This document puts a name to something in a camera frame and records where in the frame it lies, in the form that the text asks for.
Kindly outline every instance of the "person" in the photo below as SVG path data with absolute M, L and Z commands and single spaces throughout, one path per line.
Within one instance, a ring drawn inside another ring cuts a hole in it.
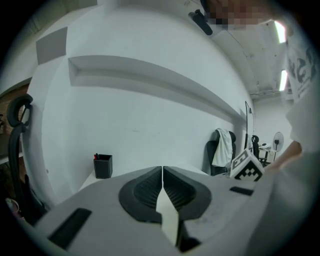
M 294 100 L 294 107 L 286 117 L 292 126 L 290 137 L 293 142 L 265 170 L 279 170 L 304 151 L 319 151 L 320 115 L 313 114 L 320 107 L 319 56 L 304 36 L 297 17 L 289 17 L 274 2 L 267 0 L 201 0 L 201 4 L 207 19 L 223 28 L 245 29 L 247 25 L 270 21 L 278 21 L 285 27 L 286 70 Z

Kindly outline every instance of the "ceiling light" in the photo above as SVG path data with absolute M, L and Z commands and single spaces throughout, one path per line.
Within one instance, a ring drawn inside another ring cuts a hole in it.
M 286 28 L 278 21 L 274 22 L 276 31 L 278 32 L 279 42 L 284 43 L 286 41 Z
M 285 70 L 282 70 L 281 72 L 281 82 L 280 82 L 280 88 L 279 91 L 284 91 L 287 83 L 288 73 Z

